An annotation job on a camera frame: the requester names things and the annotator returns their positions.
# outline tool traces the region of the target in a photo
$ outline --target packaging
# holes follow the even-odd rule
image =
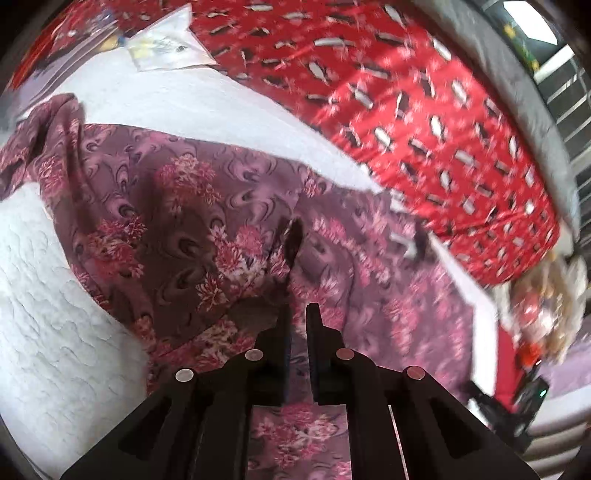
[[[216,61],[189,30],[191,4],[176,9],[126,41],[125,46],[140,72],[175,70]]]
[[[6,90],[0,96],[0,130],[12,134],[23,114],[49,95],[82,63],[99,51],[118,45],[115,17],[110,12],[104,12],[101,19],[100,25],[93,24],[95,28],[91,33],[82,35],[78,42],[39,61],[20,87]]]
[[[584,298],[577,294],[573,277],[580,262],[569,268],[552,252],[513,286],[512,314],[521,330],[521,342],[535,345],[545,358],[562,363],[582,324]]]

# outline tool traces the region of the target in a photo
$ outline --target white quilted blanket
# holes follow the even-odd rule
[[[210,69],[138,73],[125,50],[100,54],[56,93],[74,92],[86,121],[127,124],[299,160],[341,185],[379,187],[328,140],[277,104]],[[0,202],[0,412],[21,449],[59,477],[144,396],[145,358],[82,290],[38,197]],[[433,240],[475,307],[473,378],[496,378],[493,303]]]
[[[0,202],[0,412],[58,478],[144,399],[146,357],[73,276],[38,191]]]

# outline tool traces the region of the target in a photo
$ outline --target white fabric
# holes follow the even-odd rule
[[[210,69],[138,73],[119,49],[89,60],[56,93],[63,92],[76,94],[88,123],[241,145],[302,161],[342,186],[380,190],[282,107]],[[10,234],[0,229],[0,410],[23,451],[57,476],[139,402],[142,356],[76,282],[33,186],[0,203],[0,215],[11,226]],[[495,307],[433,245],[475,307],[473,379],[492,394]]]

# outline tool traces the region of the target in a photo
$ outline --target black device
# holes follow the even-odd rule
[[[306,326],[314,400],[347,408],[353,480],[538,480],[422,368],[388,370],[345,348],[318,304],[308,305]],[[251,408],[284,401],[290,338],[284,306],[276,326],[223,368],[177,371],[62,480],[244,479]],[[581,451],[565,478],[587,478],[590,451]]]

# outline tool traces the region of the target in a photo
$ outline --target purple floral blanket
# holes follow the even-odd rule
[[[472,309],[419,221],[385,193],[231,145],[84,125],[72,95],[37,107],[0,153],[0,198],[24,181],[39,182],[82,286],[142,339],[148,390],[251,348],[290,302],[289,402],[255,409],[249,479],[350,479],[345,409],[311,400],[309,302],[378,365],[421,365],[455,394],[469,379]],[[288,262],[295,221],[303,240]]]

